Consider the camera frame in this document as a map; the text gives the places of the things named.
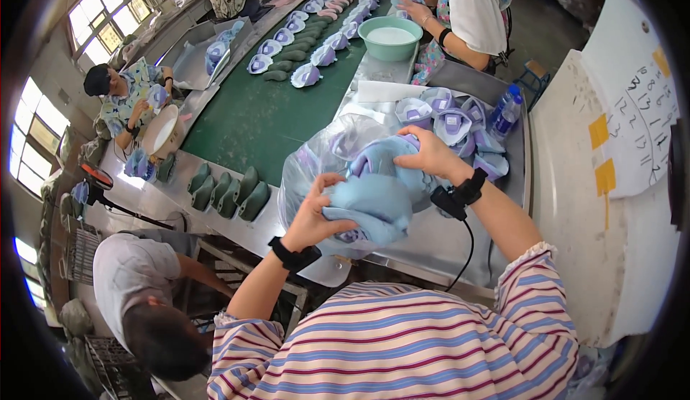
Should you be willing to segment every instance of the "green conveyor belt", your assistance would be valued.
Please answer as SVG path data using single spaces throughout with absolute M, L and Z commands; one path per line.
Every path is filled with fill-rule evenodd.
M 373 16 L 388 13 L 391 0 L 380 3 Z M 342 18 L 357 4 L 355 0 L 327 26 L 299 65 L 307 63 L 311 52 L 340 29 Z M 283 20 L 276 25 L 261 42 L 272 38 L 285 23 Z M 319 68 L 323 79 L 302 89 L 294 88 L 289 78 L 264 81 L 261 75 L 249 74 L 247 65 L 256 48 L 222 83 L 189 131 L 182 149 L 241 173 L 254 166 L 261 180 L 280 186 L 285 158 L 331 122 L 367 48 L 359 38 L 350 40 L 349 47 L 337 52 L 337 62 Z

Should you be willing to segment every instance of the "dark hair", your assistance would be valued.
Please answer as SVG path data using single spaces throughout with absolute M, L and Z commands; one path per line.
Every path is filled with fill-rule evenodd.
M 185 381 L 210 362 L 201 335 L 178 310 L 141 303 L 122 317 L 125 343 L 142 366 L 156 377 Z
M 84 92 L 89 96 L 105 95 L 110 92 L 110 74 L 108 74 L 108 66 L 106 63 L 101 63 L 86 72 L 84 78 Z

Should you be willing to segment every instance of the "white shirt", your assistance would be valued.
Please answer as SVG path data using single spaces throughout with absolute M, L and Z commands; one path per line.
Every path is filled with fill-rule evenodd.
M 171 281 L 179 275 L 179 260 L 167 243 L 113 234 L 99 244 L 93 258 L 96 302 L 110 331 L 127 351 L 122 333 L 125 312 L 149 296 L 172 305 Z
M 507 48 L 498 0 L 448 0 L 451 30 L 470 50 L 497 56 Z

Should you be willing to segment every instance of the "blue stool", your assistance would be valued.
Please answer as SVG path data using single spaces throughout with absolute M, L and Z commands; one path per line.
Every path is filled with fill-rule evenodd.
M 532 77 L 531 82 L 527 82 L 525 79 L 525 77 L 528 75 Z M 550 81 L 551 74 L 549 74 L 546 69 L 537 63 L 536 60 L 530 59 L 524 63 L 524 72 L 522 72 L 522 75 L 520 75 L 519 78 L 513 80 L 513 84 L 522 83 L 525 90 L 529 90 L 534 95 L 534 97 L 532 97 L 532 101 L 527 106 L 527 112 L 530 112 L 532 108 L 534 108 L 534 104 L 542 96 L 542 93 L 544 93 L 544 90 L 546 90 Z

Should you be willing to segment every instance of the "wire basket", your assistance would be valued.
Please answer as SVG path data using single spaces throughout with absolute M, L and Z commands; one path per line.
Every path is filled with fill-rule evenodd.
M 79 222 L 67 240 L 60 260 L 60 276 L 69 281 L 93 285 L 93 257 L 101 243 L 101 233 L 88 223 Z
M 84 336 L 101 385 L 117 400 L 155 400 L 151 376 L 115 337 Z

